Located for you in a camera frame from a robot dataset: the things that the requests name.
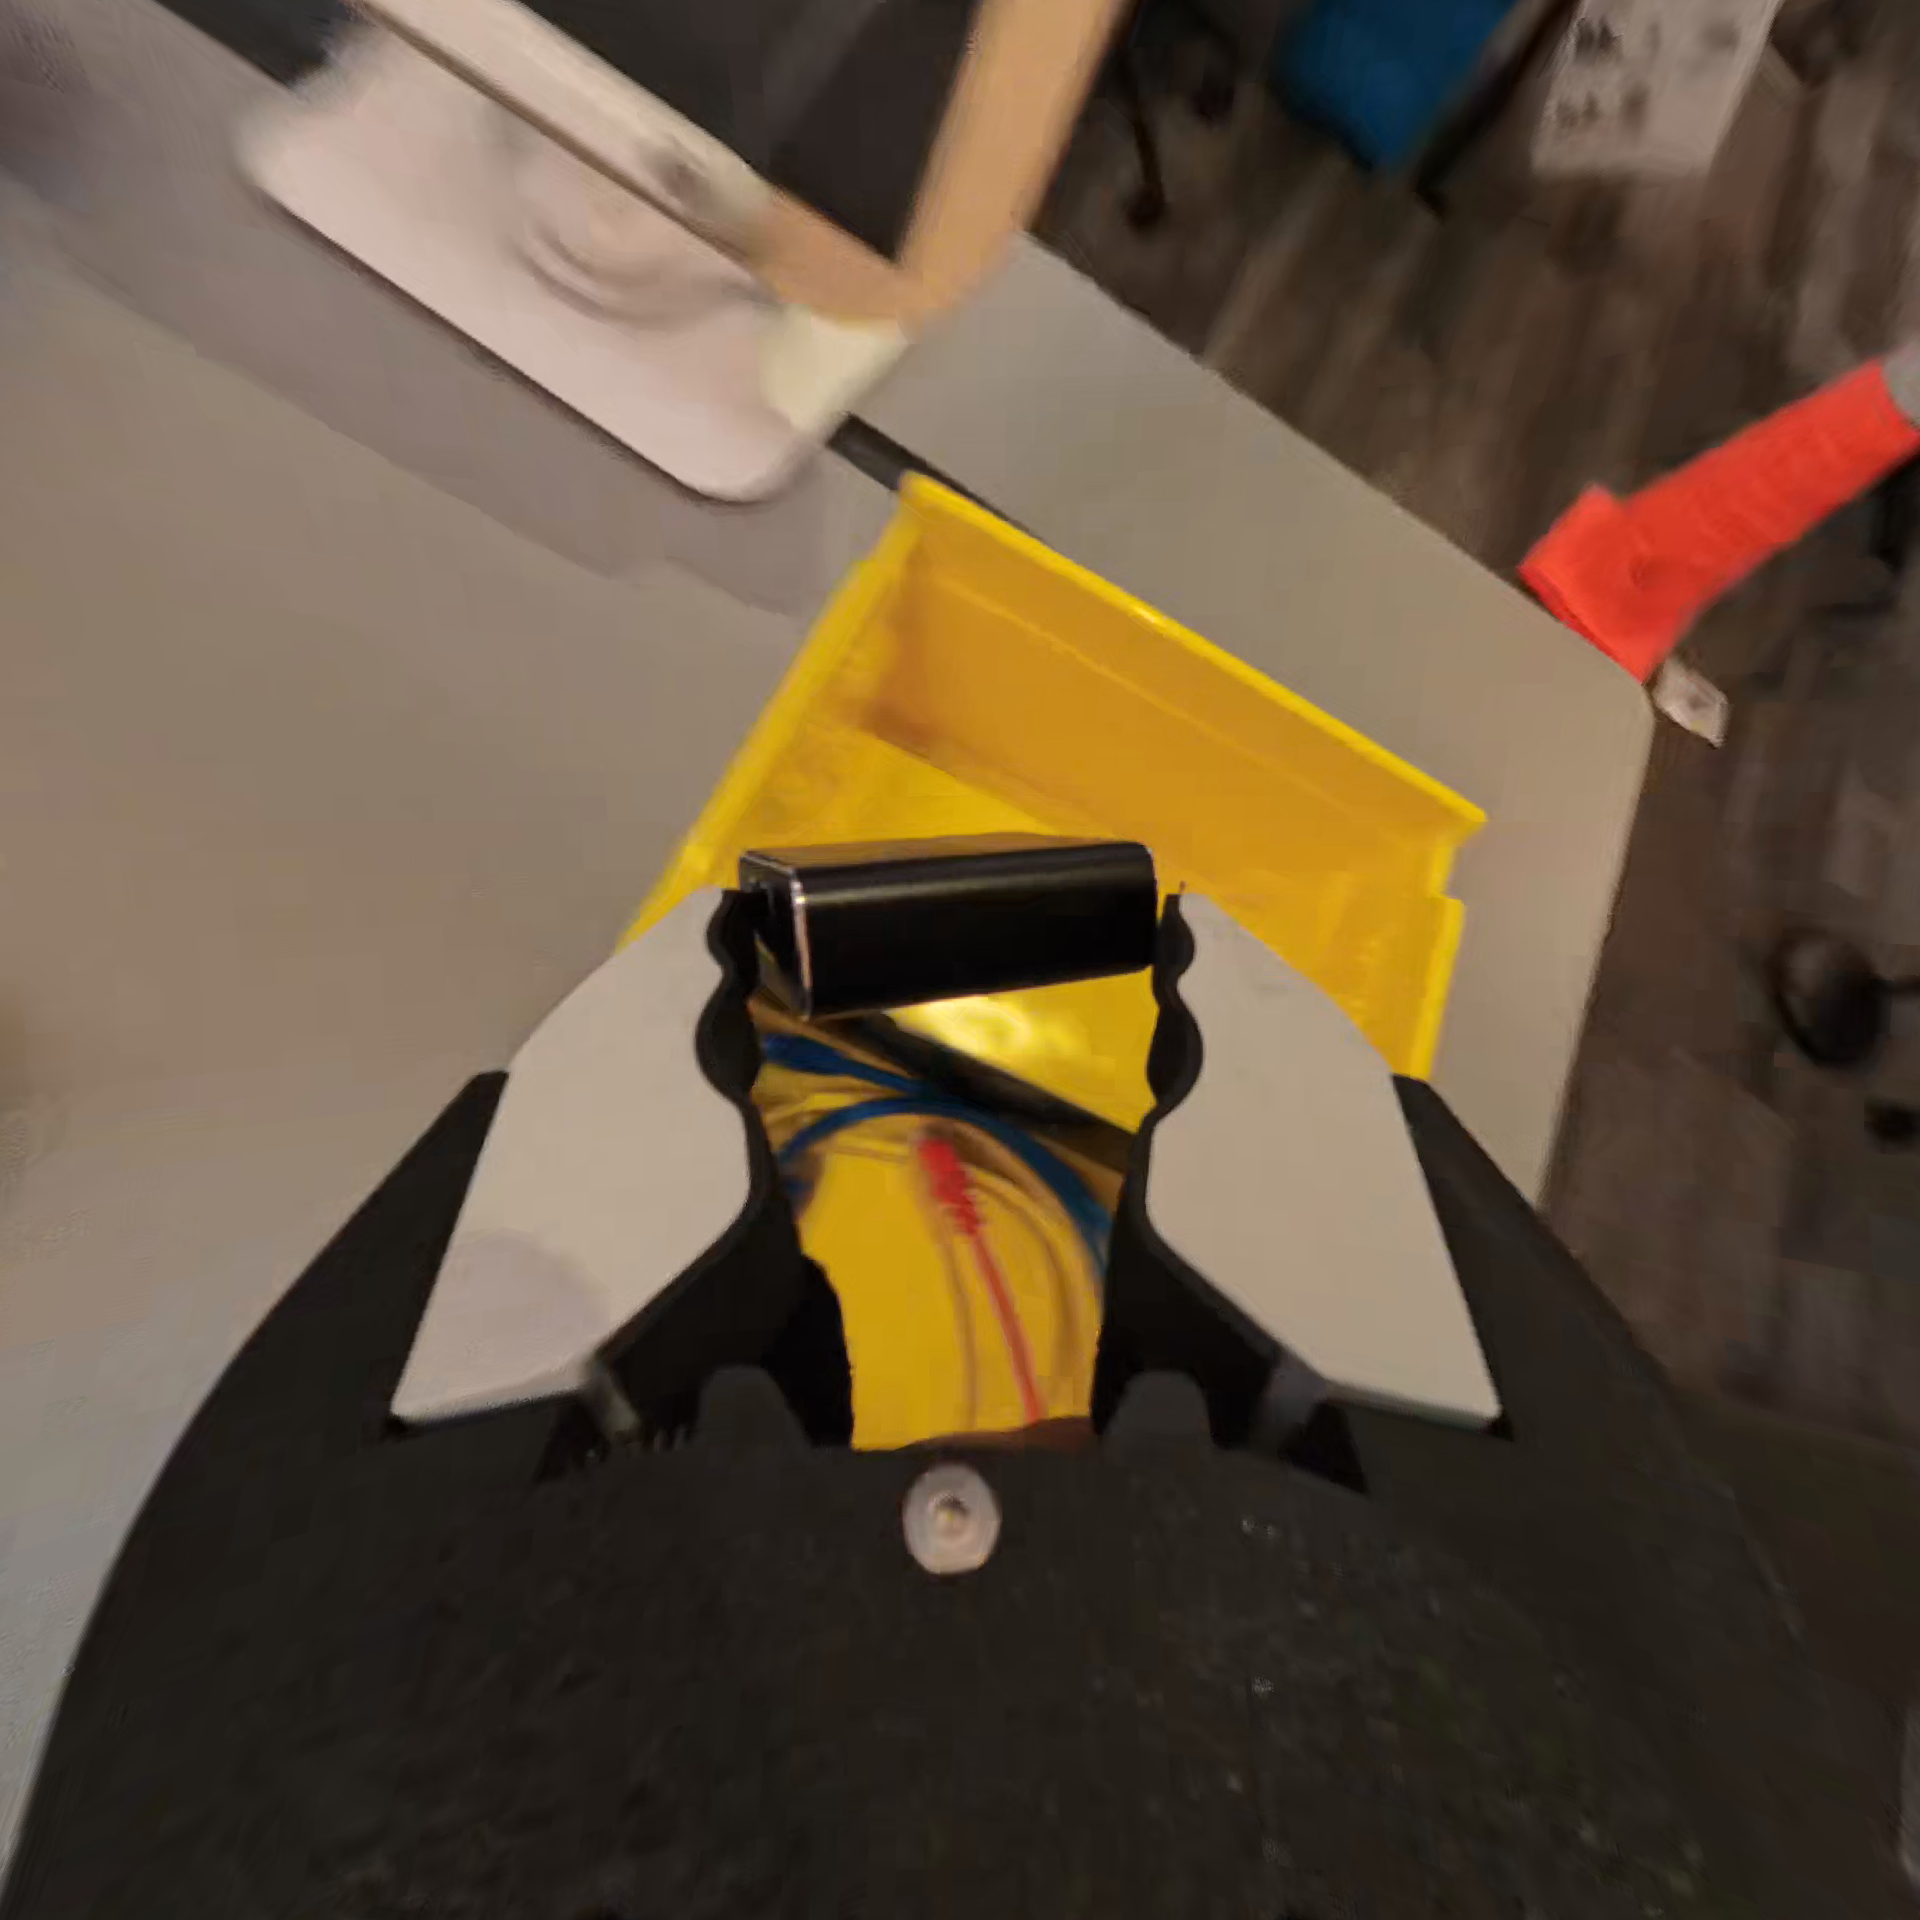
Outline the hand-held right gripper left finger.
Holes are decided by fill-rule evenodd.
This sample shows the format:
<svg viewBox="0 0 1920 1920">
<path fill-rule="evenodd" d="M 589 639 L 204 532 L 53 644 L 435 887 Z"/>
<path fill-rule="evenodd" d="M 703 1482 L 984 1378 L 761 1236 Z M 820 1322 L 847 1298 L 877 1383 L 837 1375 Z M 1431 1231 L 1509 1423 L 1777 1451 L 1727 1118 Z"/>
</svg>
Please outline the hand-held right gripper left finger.
<svg viewBox="0 0 1920 1920">
<path fill-rule="evenodd" d="M 751 1105 L 756 915 L 703 887 L 518 1046 L 390 1396 L 443 1423 L 615 1389 L 662 1427 L 758 1367 L 825 1423 L 809 1266 Z"/>
</svg>

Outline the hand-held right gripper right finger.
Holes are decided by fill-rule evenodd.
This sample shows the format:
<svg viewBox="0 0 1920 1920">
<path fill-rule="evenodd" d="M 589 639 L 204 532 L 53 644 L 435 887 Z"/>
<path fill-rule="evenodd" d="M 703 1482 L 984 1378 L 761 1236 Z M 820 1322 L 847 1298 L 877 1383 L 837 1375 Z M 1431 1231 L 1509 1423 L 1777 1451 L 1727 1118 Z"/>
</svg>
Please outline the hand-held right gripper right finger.
<svg viewBox="0 0 1920 1920">
<path fill-rule="evenodd" d="M 1147 1375 L 1185 1381 L 1212 1427 L 1500 1423 L 1384 1058 L 1198 893 L 1165 902 L 1150 983 L 1152 1105 L 1110 1226 L 1092 1423 Z"/>
</svg>

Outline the black ethernet port adapter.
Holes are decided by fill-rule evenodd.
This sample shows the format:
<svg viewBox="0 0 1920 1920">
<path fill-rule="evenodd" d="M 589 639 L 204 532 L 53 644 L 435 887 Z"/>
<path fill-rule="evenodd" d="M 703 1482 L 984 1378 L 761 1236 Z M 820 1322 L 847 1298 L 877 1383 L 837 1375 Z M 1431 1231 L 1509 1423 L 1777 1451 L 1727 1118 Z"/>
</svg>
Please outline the black ethernet port adapter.
<svg viewBox="0 0 1920 1920">
<path fill-rule="evenodd" d="M 1137 842 L 1032 833 L 751 847 L 761 979 L 809 1021 L 1137 973 L 1160 883 Z"/>
</svg>

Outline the yellow plastic bin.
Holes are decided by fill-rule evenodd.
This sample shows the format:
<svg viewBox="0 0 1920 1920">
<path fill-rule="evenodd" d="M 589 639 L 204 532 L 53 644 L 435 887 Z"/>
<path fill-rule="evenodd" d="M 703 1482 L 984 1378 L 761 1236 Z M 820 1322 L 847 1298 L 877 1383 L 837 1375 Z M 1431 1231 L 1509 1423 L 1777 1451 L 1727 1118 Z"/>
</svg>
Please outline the yellow plastic bin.
<svg viewBox="0 0 1920 1920">
<path fill-rule="evenodd" d="M 1483 811 L 1304 697 L 924 477 L 901 492 L 643 901 L 751 847 L 1032 833 L 1137 842 L 1355 1021 L 1432 1065 Z M 1135 1137 L 1152 967 L 905 1009 L 931 1039 Z"/>
</svg>

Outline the orange reflective item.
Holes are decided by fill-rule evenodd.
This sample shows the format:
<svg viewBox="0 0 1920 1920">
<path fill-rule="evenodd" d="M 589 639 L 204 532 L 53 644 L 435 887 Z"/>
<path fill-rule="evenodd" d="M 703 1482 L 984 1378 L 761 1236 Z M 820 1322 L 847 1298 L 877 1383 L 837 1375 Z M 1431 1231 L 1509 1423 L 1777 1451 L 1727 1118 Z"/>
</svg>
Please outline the orange reflective item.
<svg viewBox="0 0 1920 1920">
<path fill-rule="evenodd" d="M 1727 591 L 1917 453 L 1917 343 L 1795 399 L 1656 482 L 1585 487 L 1519 565 L 1564 626 L 1647 683 Z"/>
</svg>

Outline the blue box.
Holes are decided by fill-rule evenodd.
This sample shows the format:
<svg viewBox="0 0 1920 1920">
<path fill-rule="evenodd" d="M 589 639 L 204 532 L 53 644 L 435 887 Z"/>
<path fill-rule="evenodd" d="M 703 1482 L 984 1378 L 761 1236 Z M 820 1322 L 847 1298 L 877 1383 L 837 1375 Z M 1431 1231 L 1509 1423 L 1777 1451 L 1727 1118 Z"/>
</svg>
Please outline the blue box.
<svg viewBox="0 0 1920 1920">
<path fill-rule="evenodd" d="M 1369 171 L 1395 171 L 1467 87 L 1513 2 L 1310 2 L 1280 29 L 1280 106 Z"/>
</svg>

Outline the printed paper leaflet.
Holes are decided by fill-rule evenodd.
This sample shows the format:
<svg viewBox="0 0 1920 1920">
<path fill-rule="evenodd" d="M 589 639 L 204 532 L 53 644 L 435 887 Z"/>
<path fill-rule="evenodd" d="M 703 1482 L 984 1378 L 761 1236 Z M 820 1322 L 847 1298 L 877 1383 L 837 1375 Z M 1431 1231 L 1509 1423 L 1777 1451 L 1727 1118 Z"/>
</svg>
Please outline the printed paper leaflet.
<svg viewBox="0 0 1920 1920">
<path fill-rule="evenodd" d="M 1704 175 L 1768 49 L 1777 2 L 1582 2 L 1526 145 L 1543 181 Z"/>
</svg>

